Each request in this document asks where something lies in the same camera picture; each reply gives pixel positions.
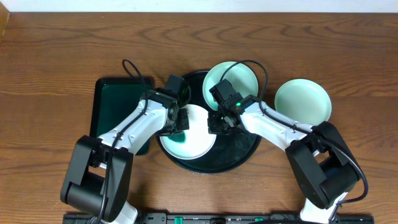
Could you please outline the white plate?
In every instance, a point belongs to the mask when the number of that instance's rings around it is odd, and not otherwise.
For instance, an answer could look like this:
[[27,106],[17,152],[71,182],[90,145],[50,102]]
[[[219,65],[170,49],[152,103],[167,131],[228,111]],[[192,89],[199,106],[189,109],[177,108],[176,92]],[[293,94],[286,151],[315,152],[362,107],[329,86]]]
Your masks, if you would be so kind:
[[188,112],[189,129],[186,142],[179,144],[172,142],[167,136],[161,136],[160,142],[165,150],[177,159],[192,160],[205,155],[214,145],[215,134],[208,132],[208,111],[201,106],[187,104],[184,106]]

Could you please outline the large mint green plate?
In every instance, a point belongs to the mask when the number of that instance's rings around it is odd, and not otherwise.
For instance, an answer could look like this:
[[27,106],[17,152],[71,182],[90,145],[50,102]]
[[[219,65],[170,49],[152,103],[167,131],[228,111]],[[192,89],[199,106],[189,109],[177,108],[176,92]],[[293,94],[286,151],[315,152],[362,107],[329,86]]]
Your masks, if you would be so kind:
[[307,79],[284,83],[275,95],[276,111],[301,123],[319,125],[328,121],[332,104],[328,93],[319,84]]

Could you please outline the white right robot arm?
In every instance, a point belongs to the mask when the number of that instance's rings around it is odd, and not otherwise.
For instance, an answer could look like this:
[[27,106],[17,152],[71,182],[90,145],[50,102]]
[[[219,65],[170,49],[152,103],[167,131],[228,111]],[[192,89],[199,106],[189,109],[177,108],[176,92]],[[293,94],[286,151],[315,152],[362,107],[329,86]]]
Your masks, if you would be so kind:
[[336,127],[324,121],[318,126],[284,116],[258,97],[243,97],[228,80],[209,90],[222,115],[222,132],[242,129],[257,134],[282,149],[306,197],[300,219],[333,223],[339,207],[357,182],[365,180],[360,166]]

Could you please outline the green scouring sponge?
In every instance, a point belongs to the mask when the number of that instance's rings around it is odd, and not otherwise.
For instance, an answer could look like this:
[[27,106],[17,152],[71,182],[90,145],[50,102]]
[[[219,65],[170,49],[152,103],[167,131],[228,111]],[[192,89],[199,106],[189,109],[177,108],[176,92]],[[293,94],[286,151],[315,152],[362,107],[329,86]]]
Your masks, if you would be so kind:
[[168,139],[172,142],[176,142],[179,144],[183,144],[186,142],[186,134],[184,132],[173,133],[173,135],[169,136]]

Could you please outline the small mint green plate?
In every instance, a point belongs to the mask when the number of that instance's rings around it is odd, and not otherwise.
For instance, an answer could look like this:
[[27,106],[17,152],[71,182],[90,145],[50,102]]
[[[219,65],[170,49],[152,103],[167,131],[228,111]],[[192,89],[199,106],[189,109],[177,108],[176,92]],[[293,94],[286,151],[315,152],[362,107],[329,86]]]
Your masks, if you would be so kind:
[[[220,81],[222,74],[233,64],[235,62],[220,63],[214,66],[205,76],[202,86],[203,97],[207,105],[214,111],[218,109],[218,104],[211,95],[210,89]],[[254,72],[244,64],[235,65],[223,78],[227,79],[243,98],[248,95],[257,96],[259,93],[259,84]]]

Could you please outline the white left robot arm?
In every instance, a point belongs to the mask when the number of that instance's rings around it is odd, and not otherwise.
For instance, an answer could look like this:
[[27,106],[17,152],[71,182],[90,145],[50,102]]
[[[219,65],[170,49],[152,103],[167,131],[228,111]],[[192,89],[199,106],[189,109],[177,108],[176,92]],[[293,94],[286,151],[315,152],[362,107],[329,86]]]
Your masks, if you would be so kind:
[[139,212],[127,202],[133,158],[149,138],[189,128],[183,107],[189,85],[169,76],[164,88],[147,90],[137,108],[98,138],[82,136],[75,144],[60,200],[90,213],[90,223],[134,223]]

